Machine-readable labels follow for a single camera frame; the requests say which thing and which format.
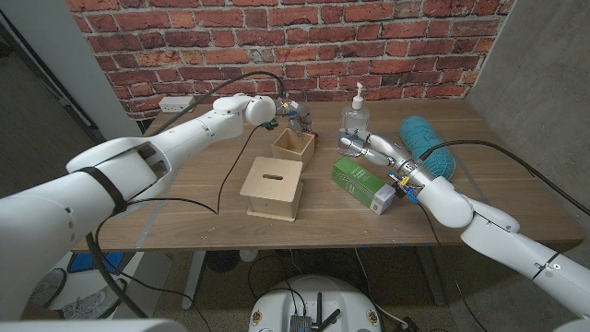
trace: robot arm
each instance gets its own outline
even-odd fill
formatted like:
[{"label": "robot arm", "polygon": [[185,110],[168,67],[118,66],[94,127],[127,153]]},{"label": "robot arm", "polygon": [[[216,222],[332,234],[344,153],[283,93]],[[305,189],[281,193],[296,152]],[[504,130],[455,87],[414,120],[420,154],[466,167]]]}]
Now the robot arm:
[{"label": "robot arm", "polygon": [[0,320],[18,320],[39,279],[125,202],[161,195],[185,161],[241,135],[243,118],[260,125],[275,114],[268,97],[219,98],[194,120],[156,136],[100,144],[72,159],[70,174],[0,199]]},{"label": "robot arm", "polygon": [[341,142],[377,165],[392,167],[398,184],[412,195],[419,192],[416,199],[442,225],[466,227],[463,242],[531,279],[578,316],[590,317],[590,270],[518,233],[518,221],[507,213],[457,193],[446,179],[412,160],[406,149],[366,131],[357,135],[371,147],[358,147],[346,138]]}]

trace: small wooden box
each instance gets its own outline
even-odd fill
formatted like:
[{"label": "small wooden box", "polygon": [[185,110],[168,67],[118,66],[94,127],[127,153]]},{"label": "small wooden box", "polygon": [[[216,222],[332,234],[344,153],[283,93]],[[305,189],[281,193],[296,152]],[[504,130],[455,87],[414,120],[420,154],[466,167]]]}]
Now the small wooden box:
[{"label": "small wooden box", "polygon": [[303,183],[303,163],[257,157],[240,195],[248,199],[248,215],[294,221]]},{"label": "small wooden box", "polygon": [[301,135],[298,137],[294,131],[285,129],[271,146],[273,158],[301,161],[303,171],[315,151],[315,136],[307,133]]}]

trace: hand sanitizer bottle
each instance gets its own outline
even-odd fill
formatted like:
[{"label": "hand sanitizer bottle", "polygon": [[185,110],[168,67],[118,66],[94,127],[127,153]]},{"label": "hand sanitizer bottle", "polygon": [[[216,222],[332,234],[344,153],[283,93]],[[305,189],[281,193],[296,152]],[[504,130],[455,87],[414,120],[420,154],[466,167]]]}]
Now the hand sanitizer bottle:
[{"label": "hand sanitizer bottle", "polygon": [[344,147],[342,143],[340,143],[340,138],[349,138],[354,144],[362,147],[363,142],[356,135],[356,132],[357,130],[367,130],[367,122],[369,122],[370,114],[369,109],[362,106],[363,98],[360,95],[362,84],[357,82],[357,88],[359,91],[352,99],[352,106],[345,106],[342,109],[342,120],[340,122],[340,130],[338,133],[338,152],[350,157],[358,157],[360,154],[351,148]]}]

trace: green and white box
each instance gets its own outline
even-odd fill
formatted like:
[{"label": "green and white box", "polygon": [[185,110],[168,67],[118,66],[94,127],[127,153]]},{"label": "green and white box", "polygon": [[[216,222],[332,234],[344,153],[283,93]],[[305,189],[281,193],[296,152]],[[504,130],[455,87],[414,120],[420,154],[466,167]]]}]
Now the green and white box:
[{"label": "green and white box", "polygon": [[395,189],[359,164],[343,157],[332,167],[332,180],[378,215],[389,208]]}]

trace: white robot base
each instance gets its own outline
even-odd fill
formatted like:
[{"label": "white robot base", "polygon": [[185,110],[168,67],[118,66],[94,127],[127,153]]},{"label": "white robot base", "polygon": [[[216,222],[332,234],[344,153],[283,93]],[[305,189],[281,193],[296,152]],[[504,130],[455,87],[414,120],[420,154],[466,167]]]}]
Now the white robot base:
[{"label": "white robot base", "polygon": [[[273,288],[277,290],[268,292],[256,302],[250,316],[249,332],[381,331],[381,322],[371,300],[347,282],[328,276],[307,275],[289,279],[289,285],[305,302],[305,314],[299,295],[292,294],[296,304],[293,303],[288,284],[283,281]],[[298,316],[295,316],[295,305]]]}]

